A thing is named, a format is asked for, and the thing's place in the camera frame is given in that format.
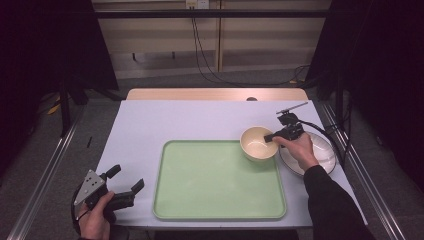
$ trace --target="left hand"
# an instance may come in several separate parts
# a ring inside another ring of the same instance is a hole
[[[87,239],[109,239],[110,224],[103,216],[103,210],[115,193],[108,192],[99,199],[99,202],[90,212],[87,212],[80,220],[81,237]],[[78,216],[88,211],[88,206],[84,203],[79,210]]]

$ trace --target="electrical outlet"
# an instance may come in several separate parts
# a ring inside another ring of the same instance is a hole
[[[209,9],[209,0],[197,0],[197,9]]]
[[[186,9],[197,9],[197,0],[186,0]]]
[[[186,0],[186,9],[209,9],[209,0]]]

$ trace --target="white tabletop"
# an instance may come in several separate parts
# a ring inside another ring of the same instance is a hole
[[[288,169],[277,155],[287,203],[286,214],[276,221],[164,221],[153,214],[153,203],[163,145],[170,140],[238,140],[244,130],[264,126],[278,131],[282,125],[277,111],[304,101],[123,101],[96,172],[101,174],[115,164],[121,172],[108,180],[109,190],[129,191],[141,178],[145,187],[137,194],[134,207],[115,211],[117,224],[149,229],[213,229],[213,228],[297,228],[310,227],[308,195],[302,177]],[[299,119],[322,127],[312,101],[291,112]],[[305,131],[318,135],[304,125]],[[357,200],[337,164],[330,174]]]

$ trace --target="black device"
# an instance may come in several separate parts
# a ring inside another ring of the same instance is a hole
[[[72,220],[74,222],[74,228],[78,234],[80,234],[78,219],[75,217],[75,206],[85,202],[90,210],[96,206],[100,198],[109,192],[107,188],[107,179],[114,177],[119,171],[121,171],[120,165],[115,165],[109,169],[106,173],[102,173],[100,176],[94,171],[89,170],[84,178],[84,182],[80,184],[77,191],[74,193],[72,198]],[[105,219],[113,224],[116,222],[116,216],[113,211],[132,207],[134,206],[135,195],[144,187],[144,180],[140,179],[132,188],[131,191],[115,194],[106,205],[103,210]]]
[[[271,142],[272,138],[275,136],[280,136],[290,141],[298,139],[305,131],[303,130],[302,123],[299,121],[299,118],[296,116],[296,114],[289,111],[307,103],[308,102],[304,102],[294,107],[277,112],[277,114],[281,113],[281,116],[278,117],[278,120],[284,127],[280,131],[264,136],[265,142]]]

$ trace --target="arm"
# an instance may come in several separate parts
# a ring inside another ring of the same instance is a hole
[[[304,175],[314,239],[374,239],[350,195],[321,166]]]
[[[287,147],[305,171],[304,182],[309,195],[308,208],[315,240],[374,239],[353,199],[319,165],[308,134],[303,133],[294,141],[281,137],[274,137],[273,141]]]

